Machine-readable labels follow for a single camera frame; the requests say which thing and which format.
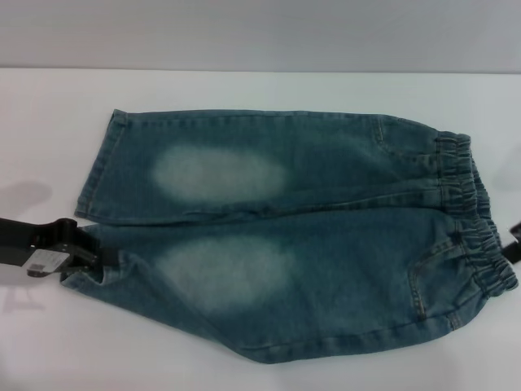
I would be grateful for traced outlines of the blue denim shorts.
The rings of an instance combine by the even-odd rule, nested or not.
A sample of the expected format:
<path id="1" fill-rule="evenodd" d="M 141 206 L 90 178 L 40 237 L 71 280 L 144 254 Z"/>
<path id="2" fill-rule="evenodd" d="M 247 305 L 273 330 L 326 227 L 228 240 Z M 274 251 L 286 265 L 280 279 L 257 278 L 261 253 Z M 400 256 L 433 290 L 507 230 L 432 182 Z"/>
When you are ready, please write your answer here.
<path id="1" fill-rule="evenodd" d="M 255 362 L 422 344 L 515 289 L 471 139 L 387 115 L 114 111 L 63 286 Z"/>

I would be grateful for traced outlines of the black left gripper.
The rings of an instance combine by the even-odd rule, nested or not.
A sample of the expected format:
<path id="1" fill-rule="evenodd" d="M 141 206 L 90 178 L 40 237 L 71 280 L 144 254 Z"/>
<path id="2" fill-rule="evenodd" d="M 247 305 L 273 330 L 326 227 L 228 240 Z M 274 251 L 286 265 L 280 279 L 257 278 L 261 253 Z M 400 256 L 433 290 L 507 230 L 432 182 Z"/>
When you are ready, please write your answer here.
<path id="1" fill-rule="evenodd" d="M 0 218 L 0 263 L 25 263 L 38 249 L 59 253 L 72 249 L 70 265 L 59 271 L 60 282 L 100 265 L 99 240 L 72 219 L 32 224 Z"/>

